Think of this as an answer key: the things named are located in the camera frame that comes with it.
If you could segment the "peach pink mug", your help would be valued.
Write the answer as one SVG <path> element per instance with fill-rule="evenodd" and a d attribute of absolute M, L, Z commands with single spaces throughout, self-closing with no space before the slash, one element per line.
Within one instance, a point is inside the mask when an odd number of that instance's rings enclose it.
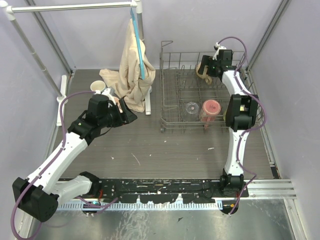
<path fill-rule="evenodd" d="M 114 99 L 114 101 L 115 101 L 115 103 L 116 103 L 119 111 L 122 113 L 123 110 L 122 110 L 122 107 L 121 107 L 121 105 L 120 105 L 120 100 L 119 100 L 119 98 L 114 96 L 113 99 Z"/>

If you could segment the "light blue mug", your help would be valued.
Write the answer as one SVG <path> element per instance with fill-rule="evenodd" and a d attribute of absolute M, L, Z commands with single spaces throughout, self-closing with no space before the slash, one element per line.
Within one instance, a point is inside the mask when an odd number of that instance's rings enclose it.
<path fill-rule="evenodd" d="M 93 92 L 96 90 L 103 91 L 106 88 L 107 88 L 107 85 L 103 80 L 96 80 L 96 81 L 92 82 L 90 85 L 90 90 Z"/>

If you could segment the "clear glass cup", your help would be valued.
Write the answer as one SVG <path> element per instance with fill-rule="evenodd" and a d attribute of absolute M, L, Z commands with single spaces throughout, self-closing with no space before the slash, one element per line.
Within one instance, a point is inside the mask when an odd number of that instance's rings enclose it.
<path fill-rule="evenodd" d="M 185 104 L 183 112 L 183 120 L 186 122 L 197 122 L 199 118 L 199 105 L 190 101 Z"/>

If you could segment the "yellow-green mug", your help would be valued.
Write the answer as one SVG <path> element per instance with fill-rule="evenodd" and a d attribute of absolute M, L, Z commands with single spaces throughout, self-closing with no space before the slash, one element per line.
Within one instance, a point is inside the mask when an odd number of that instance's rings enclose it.
<path fill-rule="evenodd" d="M 225 111 L 223 112 L 223 120 L 226 121 L 227 119 L 227 113 L 228 113 L 228 109 L 226 108 Z"/>

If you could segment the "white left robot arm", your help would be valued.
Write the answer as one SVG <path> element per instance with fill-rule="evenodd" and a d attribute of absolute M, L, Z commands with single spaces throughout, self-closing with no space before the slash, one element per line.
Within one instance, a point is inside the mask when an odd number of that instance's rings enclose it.
<path fill-rule="evenodd" d="M 103 135 L 102 129 L 121 127 L 137 118 L 124 99 L 113 102 L 108 96 L 93 95 L 87 109 L 72 122 L 60 145 L 43 164 L 27 178 L 18 177 L 13 182 L 18 208 L 44 223 L 54 215 L 58 206 L 73 198 L 80 195 L 97 197 L 101 191 L 100 179 L 87 171 L 61 186 L 57 182 L 73 160 L 95 138 Z"/>

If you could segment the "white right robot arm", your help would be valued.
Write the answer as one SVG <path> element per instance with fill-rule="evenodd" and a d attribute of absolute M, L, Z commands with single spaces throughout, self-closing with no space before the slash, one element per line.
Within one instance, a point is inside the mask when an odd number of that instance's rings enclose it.
<path fill-rule="evenodd" d="M 225 115 L 229 129 L 226 164 L 219 179 L 219 191 L 225 197 L 239 192 L 244 183 L 243 161 L 249 131 L 256 124 L 258 103 L 241 81 L 239 70 L 233 65 L 233 51 L 216 46 L 213 56 L 203 55 L 198 73 L 219 78 L 229 92 L 230 100 Z"/>

